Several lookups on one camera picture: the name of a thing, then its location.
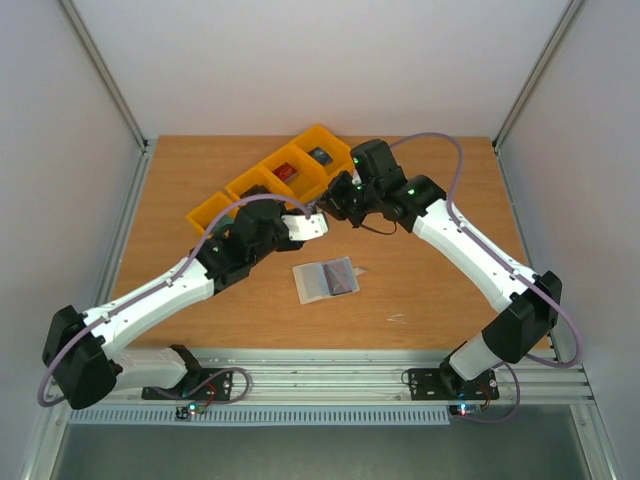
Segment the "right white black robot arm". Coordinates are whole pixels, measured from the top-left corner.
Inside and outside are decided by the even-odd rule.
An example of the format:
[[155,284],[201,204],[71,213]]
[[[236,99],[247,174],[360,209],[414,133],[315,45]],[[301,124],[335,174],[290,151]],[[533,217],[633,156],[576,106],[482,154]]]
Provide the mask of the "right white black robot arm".
[[504,253],[429,177],[407,178],[387,142],[367,141],[351,156],[360,181],[340,173],[320,197],[319,206],[355,228],[373,213],[400,225],[444,255],[497,313],[479,334],[441,362],[438,381],[448,397],[467,394],[481,374],[500,363],[519,362],[556,326],[562,282],[553,272],[539,275]]

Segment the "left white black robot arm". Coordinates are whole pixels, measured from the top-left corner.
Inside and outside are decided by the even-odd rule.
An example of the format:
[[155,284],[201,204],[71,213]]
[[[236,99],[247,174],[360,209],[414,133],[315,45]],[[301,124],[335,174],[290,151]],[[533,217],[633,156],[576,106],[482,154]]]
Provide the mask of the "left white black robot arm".
[[143,333],[193,304],[244,280],[273,252],[297,251],[325,235],[325,217],[279,194],[245,197],[223,208],[196,246],[175,266],[136,290],[83,312],[68,305],[52,317],[42,361],[46,372],[36,399],[44,408],[62,402],[93,406],[116,390],[150,388],[191,400],[212,380],[182,345],[131,351]]

